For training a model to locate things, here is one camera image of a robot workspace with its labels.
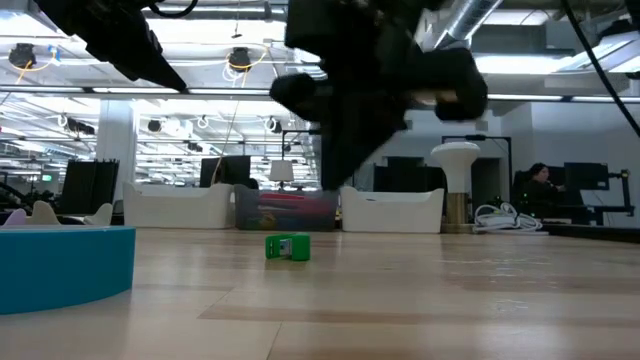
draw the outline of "green block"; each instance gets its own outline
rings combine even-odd
[[[267,236],[265,256],[267,259],[289,257],[293,261],[307,261],[311,259],[311,237],[305,233]]]

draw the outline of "white cable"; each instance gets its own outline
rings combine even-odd
[[[502,203],[500,208],[482,205],[476,209],[473,227],[476,233],[548,235],[546,232],[539,232],[540,229],[542,223],[529,215],[518,214],[516,209],[506,202]]]

